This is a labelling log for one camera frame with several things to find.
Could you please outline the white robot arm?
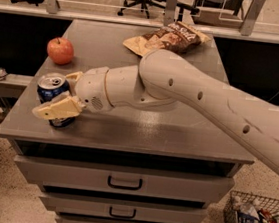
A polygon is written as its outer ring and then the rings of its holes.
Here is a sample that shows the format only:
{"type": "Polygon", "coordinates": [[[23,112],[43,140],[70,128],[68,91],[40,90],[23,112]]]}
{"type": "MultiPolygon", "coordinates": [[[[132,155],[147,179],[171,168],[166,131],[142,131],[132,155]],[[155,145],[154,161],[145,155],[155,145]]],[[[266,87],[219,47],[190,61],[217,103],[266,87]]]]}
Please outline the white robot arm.
{"type": "Polygon", "coordinates": [[[119,106],[153,110],[183,102],[200,112],[279,176],[279,106],[223,83],[168,50],[137,65],[66,76],[71,89],[32,109],[37,118],[71,118],[119,106]]]}

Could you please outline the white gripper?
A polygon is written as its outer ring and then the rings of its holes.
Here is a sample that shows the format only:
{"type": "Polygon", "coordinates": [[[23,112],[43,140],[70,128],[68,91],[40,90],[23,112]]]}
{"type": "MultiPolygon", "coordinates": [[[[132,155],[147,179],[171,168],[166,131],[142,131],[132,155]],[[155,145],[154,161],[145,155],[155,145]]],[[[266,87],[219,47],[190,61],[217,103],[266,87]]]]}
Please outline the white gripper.
{"type": "Polygon", "coordinates": [[[105,66],[85,73],[77,71],[66,74],[67,79],[76,81],[74,91],[78,97],[60,95],[52,101],[35,107],[32,113],[37,118],[53,120],[76,117],[81,114],[84,105],[88,111],[95,113],[112,110],[113,106],[106,95],[105,83],[108,72],[109,69],[105,66]]]}

